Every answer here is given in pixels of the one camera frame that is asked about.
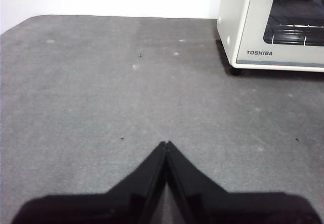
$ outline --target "gray countertop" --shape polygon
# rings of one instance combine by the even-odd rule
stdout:
[[[163,140],[228,191],[301,195],[323,219],[324,74],[234,77],[215,24],[52,15],[5,32],[2,223],[31,198],[106,192]]]

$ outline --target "white toaster oven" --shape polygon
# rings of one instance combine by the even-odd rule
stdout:
[[[324,0],[221,0],[217,29],[234,68],[324,72]]]

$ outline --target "toaster oven rack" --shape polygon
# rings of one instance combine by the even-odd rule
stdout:
[[[267,24],[264,41],[268,44],[324,46],[324,26]]]

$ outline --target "black plastic object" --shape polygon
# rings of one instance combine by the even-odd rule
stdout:
[[[13,224],[150,222],[166,182],[187,224],[321,223],[309,202],[284,193],[228,193],[171,143],[162,142],[107,194],[27,202]]]

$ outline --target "toshiba logo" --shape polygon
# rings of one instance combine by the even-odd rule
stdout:
[[[248,50],[248,54],[251,55],[266,55],[266,56],[272,56],[273,53],[269,51],[250,51]]]

